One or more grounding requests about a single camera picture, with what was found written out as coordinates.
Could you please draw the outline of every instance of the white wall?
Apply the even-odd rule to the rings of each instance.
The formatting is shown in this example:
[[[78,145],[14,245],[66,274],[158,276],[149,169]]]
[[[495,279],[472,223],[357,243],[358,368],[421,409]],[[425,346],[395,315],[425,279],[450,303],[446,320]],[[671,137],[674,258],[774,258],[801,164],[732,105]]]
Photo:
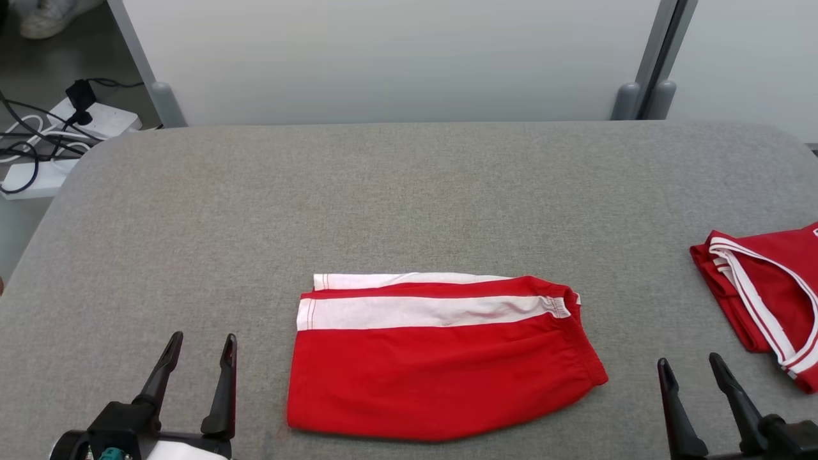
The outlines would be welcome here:
[[[659,0],[125,0],[188,124],[606,120]]]
[[[816,0],[700,0],[667,119],[773,124],[818,142],[816,18]]]

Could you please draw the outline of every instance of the sneaker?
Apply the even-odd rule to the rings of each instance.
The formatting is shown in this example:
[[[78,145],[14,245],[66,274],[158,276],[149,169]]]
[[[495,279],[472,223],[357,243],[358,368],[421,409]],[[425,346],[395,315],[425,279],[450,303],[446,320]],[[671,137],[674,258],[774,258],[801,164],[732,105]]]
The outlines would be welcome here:
[[[20,23],[20,35],[39,40],[59,34],[85,11],[105,0],[40,0],[37,9]]]

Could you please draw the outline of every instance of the white stripe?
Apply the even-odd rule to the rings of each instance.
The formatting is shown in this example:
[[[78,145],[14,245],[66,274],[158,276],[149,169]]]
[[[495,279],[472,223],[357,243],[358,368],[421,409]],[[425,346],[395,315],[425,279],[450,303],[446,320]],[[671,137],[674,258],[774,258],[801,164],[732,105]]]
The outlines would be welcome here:
[[[738,289],[738,287],[736,287],[736,285],[735,285],[735,276],[733,275],[733,269],[732,268],[730,268],[729,266],[728,267],[719,267],[719,268],[717,268],[717,270],[718,270],[719,273],[723,274],[725,278],[727,278],[727,281],[729,281],[730,284],[733,285],[733,287]]]
[[[367,289],[392,286],[402,282],[450,282],[470,284],[472,282],[500,281],[511,279],[492,275],[469,275],[467,273],[399,273],[357,275],[346,273],[316,273],[312,275],[316,291],[324,289]]]
[[[781,270],[784,270],[790,277],[792,277],[795,280],[795,282],[801,287],[801,289],[803,289],[804,292],[807,293],[807,296],[810,298],[810,301],[812,303],[812,315],[813,315],[812,317],[814,318],[813,322],[812,322],[812,330],[810,332],[810,336],[807,338],[807,341],[804,343],[804,346],[797,353],[791,354],[788,358],[785,359],[785,361],[781,362],[781,365],[789,366],[791,363],[793,363],[796,360],[800,359],[810,349],[810,346],[812,345],[812,343],[816,340],[816,337],[818,336],[818,296],[816,296],[815,292],[794,271],[790,270],[789,268],[785,267],[782,264],[779,264],[778,262],[775,262],[772,259],[768,259],[767,257],[764,257],[763,255],[760,255],[760,254],[758,254],[758,253],[756,253],[756,252],[754,252],[754,251],[752,251],[752,250],[750,250],[750,249],[748,249],[748,248],[746,248],[744,246],[741,246],[740,244],[736,243],[735,241],[727,240],[727,239],[721,238],[721,237],[714,237],[711,240],[711,247],[713,247],[714,245],[720,245],[720,246],[725,247],[727,250],[734,250],[736,252],[748,255],[748,256],[753,257],[755,259],[764,260],[766,262],[769,262],[770,264],[774,264],[776,267],[780,268]],[[816,363],[818,363],[818,346],[816,346],[812,350],[812,352],[809,353],[808,356],[806,356],[800,363],[796,364],[791,369],[796,373],[804,372],[808,368],[811,368],[812,366],[814,366]]]
[[[753,322],[758,326],[758,330],[764,335],[764,339],[775,351],[778,362],[783,363],[795,353],[795,350],[778,319],[766,307],[753,282],[750,281],[744,268],[729,249],[724,248],[724,246],[710,245],[710,253],[720,255],[727,260],[727,264],[732,268],[733,281],[737,285],[736,290],[739,292],[742,302],[744,302],[744,307],[750,313]]]
[[[453,327],[516,322],[550,313],[571,313],[559,297],[498,295],[466,299],[430,297],[351,297],[301,299],[296,325],[308,329]]]

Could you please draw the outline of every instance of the folded red shorts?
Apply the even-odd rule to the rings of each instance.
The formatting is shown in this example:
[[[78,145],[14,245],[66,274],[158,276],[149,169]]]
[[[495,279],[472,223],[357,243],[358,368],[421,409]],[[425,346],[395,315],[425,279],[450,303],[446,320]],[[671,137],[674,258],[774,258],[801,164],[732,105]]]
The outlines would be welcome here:
[[[713,231],[690,253],[744,347],[774,352],[799,388],[816,393],[818,223],[743,238]]]
[[[535,277],[315,275],[287,421],[440,441],[554,412],[608,380],[579,309],[569,287]]]

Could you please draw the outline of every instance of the gray padded surface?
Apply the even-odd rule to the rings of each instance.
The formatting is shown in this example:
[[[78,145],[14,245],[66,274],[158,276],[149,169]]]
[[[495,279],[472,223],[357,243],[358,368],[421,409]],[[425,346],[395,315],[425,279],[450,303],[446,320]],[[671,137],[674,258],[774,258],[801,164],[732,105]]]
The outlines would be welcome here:
[[[667,357],[713,452],[739,436],[708,366],[763,413],[818,417],[746,352],[688,247],[818,220],[818,160],[740,124],[599,122],[195,128],[106,142],[54,200],[0,300],[0,445],[45,458],[185,344],[164,428],[197,431],[225,335],[239,339],[234,455],[666,458]],[[297,300],[313,273],[532,274],[582,294],[610,382],[562,412],[446,444],[291,431]]]

